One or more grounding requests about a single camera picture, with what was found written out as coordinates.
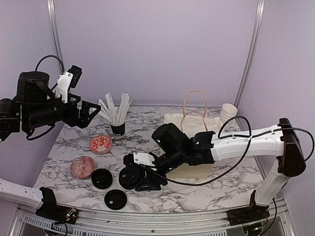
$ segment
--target black paper cup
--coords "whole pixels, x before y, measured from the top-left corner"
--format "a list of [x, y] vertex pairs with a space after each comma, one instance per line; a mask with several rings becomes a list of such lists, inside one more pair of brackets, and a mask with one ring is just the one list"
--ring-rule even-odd
[[123, 122], [122, 124], [110, 124], [110, 127], [112, 128], [112, 131], [115, 135], [115, 137], [122, 137], [125, 135], [126, 132], [126, 123]]

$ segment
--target red bowl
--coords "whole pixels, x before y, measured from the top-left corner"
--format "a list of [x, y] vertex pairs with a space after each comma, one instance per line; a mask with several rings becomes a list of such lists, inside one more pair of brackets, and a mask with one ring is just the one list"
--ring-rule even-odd
[[90, 142], [90, 149], [96, 154], [105, 154], [109, 151], [112, 144], [113, 141], [109, 136], [98, 135], [92, 138]]
[[80, 156], [72, 162], [70, 170], [73, 177], [85, 179], [94, 172], [95, 162], [89, 156]]

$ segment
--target stack of white cups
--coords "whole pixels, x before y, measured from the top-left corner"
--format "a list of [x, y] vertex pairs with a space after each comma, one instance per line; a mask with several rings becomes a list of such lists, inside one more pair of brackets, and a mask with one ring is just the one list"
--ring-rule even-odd
[[[237, 114], [237, 108], [234, 105], [230, 103], [224, 103], [222, 105], [222, 109], [219, 115], [222, 125], [226, 121], [231, 119], [232, 117], [236, 116], [236, 114]], [[231, 127], [231, 122], [224, 127], [224, 130], [229, 129], [230, 127]]]

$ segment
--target table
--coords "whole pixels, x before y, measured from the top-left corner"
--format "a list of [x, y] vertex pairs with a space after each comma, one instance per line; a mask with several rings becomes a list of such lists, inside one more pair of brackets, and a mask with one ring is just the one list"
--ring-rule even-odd
[[[249, 204], [250, 194], [262, 182], [262, 176], [253, 157], [246, 157], [241, 164], [219, 180], [199, 187], [169, 183], [161, 191], [136, 192], [125, 190], [118, 182], [119, 171], [125, 167], [123, 156], [134, 152], [153, 151], [159, 147], [151, 139], [153, 131], [163, 124], [165, 113], [181, 113], [180, 107], [130, 107], [126, 117], [126, 135], [114, 138], [110, 125], [97, 115], [89, 127], [79, 129], [65, 125], [46, 159], [35, 187], [49, 187], [54, 190], [58, 204], [78, 208], [111, 211], [104, 202], [106, 192], [121, 189], [127, 194], [127, 205], [121, 212], [175, 213], [227, 209]], [[219, 108], [209, 108], [208, 117], [219, 115]], [[233, 122], [231, 130], [239, 130]], [[113, 137], [109, 153], [96, 155], [90, 148], [92, 137], [108, 134]], [[106, 168], [113, 175], [113, 184], [105, 190], [93, 186], [91, 179], [75, 179], [70, 173], [71, 162], [87, 155], [95, 160], [97, 168]], [[231, 166], [239, 158], [217, 162], [208, 179], [212, 179]], [[190, 182], [204, 182], [204, 179]]]

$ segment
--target red patterned bowl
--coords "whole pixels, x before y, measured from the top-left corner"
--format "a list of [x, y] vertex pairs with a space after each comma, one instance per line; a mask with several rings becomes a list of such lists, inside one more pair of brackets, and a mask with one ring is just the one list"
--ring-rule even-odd
[[90, 149], [96, 154], [105, 154], [112, 146], [112, 139], [107, 135], [98, 135], [92, 138], [90, 142]]
[[85, 179], [94, 172], [95, 162], [89, 156], [80, 156], [72, 162], [70, 170], [75, 178]]

